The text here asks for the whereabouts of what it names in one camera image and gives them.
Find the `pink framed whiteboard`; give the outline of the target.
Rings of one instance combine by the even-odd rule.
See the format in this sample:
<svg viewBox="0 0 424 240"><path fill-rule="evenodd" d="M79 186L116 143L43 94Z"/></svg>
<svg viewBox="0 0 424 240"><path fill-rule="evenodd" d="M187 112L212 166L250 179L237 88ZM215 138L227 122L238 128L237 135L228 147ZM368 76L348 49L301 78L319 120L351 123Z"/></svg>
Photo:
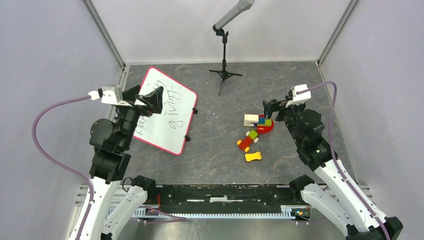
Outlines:
<svg viewBox="0 0 424 240"><path fill-rule="evenodd" d="M179 156L188 141L189 127L198 95L155 67L150 67L141 82L141 95L163 87L161 114L141 116L133 137L175 156Z"/></svg>

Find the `yellow bone shaped eraser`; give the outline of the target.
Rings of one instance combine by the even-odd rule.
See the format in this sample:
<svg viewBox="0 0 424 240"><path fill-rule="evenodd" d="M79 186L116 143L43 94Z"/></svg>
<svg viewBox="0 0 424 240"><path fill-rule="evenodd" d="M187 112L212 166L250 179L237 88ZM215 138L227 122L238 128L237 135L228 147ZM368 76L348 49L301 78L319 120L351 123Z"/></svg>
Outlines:
<svg viewBox="0 0 424 240"><path fill-rule="evenodd" d="M263 159L262 154L260 151L256 151L254 153L246 153L244 155L245 161L247 163L253 162L253 161L260 161Z"/></svg>

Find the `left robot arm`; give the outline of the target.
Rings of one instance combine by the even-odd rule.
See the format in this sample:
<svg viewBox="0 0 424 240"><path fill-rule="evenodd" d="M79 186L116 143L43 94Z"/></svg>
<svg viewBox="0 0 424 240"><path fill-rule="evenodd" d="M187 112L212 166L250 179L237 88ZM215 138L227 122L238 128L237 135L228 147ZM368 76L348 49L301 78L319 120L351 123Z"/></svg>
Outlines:
<svg viewBox="0 0 424 240"><path fill-rule="evenodd" d="M155 181L142 178L141 185L133 185L129 199L119 204L115 213L107 217L108 209L124 177L131 155L127 153L140 117L161 114L164 87L159 86L147 94L140 94L139 85L122 90L116 84L105 85L89 92L92 100L115 107L114 120L101 118L90 128L89 144L94 148L87 196L71 240L116 239L123 226L142 203L151 204L157 198Z"/></svg>

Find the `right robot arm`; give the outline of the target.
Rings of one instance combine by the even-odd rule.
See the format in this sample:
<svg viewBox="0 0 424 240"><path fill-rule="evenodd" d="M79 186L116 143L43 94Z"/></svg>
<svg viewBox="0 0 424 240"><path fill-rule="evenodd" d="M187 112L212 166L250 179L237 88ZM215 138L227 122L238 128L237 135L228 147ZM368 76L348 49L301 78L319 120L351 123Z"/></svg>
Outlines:
<svg viewBox="0 0 424 240"><path fill-rule="evenodd" d="M300 160L330 188L329 196L307 175L289 183L289 199L320 211L347 240L396 240L404 226L388 217L360 189L340 159L334 159L331 146L322 136L325 128L320 113L306 105L287 106L288 100L263 101L264 117L284 122L296 145Z"/></svg>

